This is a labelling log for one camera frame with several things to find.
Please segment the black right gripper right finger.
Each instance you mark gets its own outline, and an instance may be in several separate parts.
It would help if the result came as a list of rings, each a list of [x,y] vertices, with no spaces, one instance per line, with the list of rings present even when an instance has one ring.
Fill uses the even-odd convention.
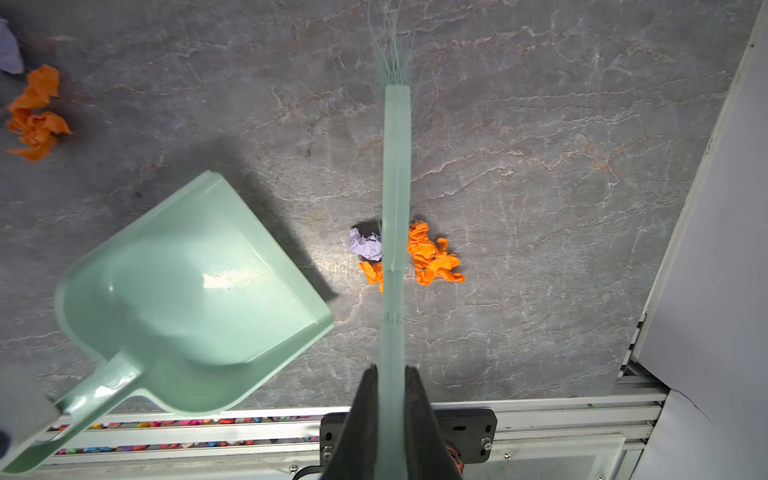
[[[410,480],[460,480],[418,370],[405,368],[404,432]]]

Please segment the green plastic dustpan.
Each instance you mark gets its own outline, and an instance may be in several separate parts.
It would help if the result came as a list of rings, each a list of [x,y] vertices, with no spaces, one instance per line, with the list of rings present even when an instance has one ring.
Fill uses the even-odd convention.
[[[320,294],[234,188],[206,171],[79,260],[54,295],[97,368],[56,404],[68,427],[23,474],[127,398],[195,418],[237,405],[327,334]]]

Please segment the green hand brush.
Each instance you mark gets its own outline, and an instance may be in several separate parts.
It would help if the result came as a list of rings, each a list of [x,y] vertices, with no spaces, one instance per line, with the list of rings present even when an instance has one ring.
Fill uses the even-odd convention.
[[[412,173],[413,54],[396,35],[374,44],[375,78],[384,100],[382,273],[378,362],[378,438],[374,477],[407,477],[404,433],[404,280],[410,223]]]

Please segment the purple paper scrap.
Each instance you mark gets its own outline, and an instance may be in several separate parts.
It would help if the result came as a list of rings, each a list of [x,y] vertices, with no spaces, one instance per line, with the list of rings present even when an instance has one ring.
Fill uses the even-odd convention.
[[[382,239],[378,233],[363,234],[358,228],[352,228],[348,234],[348,251],[368,262],[380,262]]]
[[[4,18],[0,19],[0,69],[11,75],[25,70],[16,36]]]

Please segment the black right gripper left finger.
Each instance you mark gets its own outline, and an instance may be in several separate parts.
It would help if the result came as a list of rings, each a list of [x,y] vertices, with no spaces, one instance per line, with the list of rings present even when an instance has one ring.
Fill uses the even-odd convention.
[[[370,366],[363,373],[351,409],[346,415],[340,439],[322,479],[373,479],[378,440],[378,370]]]

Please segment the orange paper scrap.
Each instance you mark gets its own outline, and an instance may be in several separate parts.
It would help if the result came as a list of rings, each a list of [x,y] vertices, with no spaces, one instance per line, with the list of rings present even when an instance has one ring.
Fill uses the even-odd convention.
[[[7,153],[40,161],[57,145],[59,135],[72,133],[63,117],[46,110],[51,100],[59,97],[59,84],[60,72],[48,65],[28,74],[24,91],[8,107],[11,119],[7,123],[24,147]]]
[[[410,225],[407,251],[412,257],[415,280],[419,285],[431,285],[436,279],[451,283],[465,281],[465,276],[456,271],[461,261],[448,251],[448,240],[432,241],[427,222],[415,221]]]
[[[363,261],[359,263],[360,269],[366,276],[369,285],[377,285],[380,292],[384,290],[383,267],[381,262]]]

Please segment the aluminium front rail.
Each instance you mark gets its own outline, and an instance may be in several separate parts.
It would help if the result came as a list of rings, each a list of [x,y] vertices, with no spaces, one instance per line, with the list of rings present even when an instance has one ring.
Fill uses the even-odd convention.
[[[60,447],[37,479],[628,479],[668,391],[642,377],[607,396],[429,404],[389,427],[362,389],[350,407],[234,410],[209,418],[113,414]]]

